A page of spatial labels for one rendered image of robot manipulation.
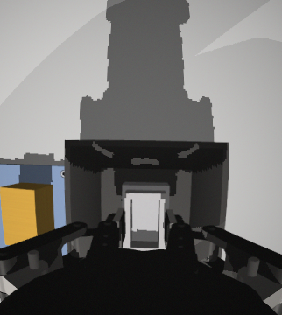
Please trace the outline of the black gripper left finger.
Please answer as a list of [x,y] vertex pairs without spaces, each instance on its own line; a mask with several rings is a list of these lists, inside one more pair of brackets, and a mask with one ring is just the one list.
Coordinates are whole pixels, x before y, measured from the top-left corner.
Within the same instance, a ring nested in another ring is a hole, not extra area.
[[[1,302],[32,279],[82,259],[85,268],[120,266],[119,248],[124,239],[125,211],[118,208],[98,228],[76,221],[0,248]],[[70,253],[62,256],[62,247],[68,242]]]

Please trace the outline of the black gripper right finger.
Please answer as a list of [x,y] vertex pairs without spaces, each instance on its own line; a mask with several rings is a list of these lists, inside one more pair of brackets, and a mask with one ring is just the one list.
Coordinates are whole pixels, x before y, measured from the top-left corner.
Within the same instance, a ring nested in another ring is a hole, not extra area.
[[[172,209],[165,211],[164,239],[163,269],[198,274],[199,261],[249,285],[282,315],[281,254],[213,225],[191,232],[191,226]],[[218,257],[219,247],[225,251],[225,261]]]

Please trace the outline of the yellow rectangular block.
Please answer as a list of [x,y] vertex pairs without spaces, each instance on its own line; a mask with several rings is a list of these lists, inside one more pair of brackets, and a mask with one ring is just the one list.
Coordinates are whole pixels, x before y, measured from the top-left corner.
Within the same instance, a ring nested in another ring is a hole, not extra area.
[[53,185],[17,183],[0,187],[6,245],[54,230]]

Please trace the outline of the white rectangular part with pocket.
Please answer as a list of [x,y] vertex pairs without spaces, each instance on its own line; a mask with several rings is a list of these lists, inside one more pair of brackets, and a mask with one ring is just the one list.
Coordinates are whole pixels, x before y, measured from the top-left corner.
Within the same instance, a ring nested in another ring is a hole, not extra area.
[[124,182],[125,211],[123,248],[141,251],[166,249],[165,211],[169,209],[170,186],[163,182]]

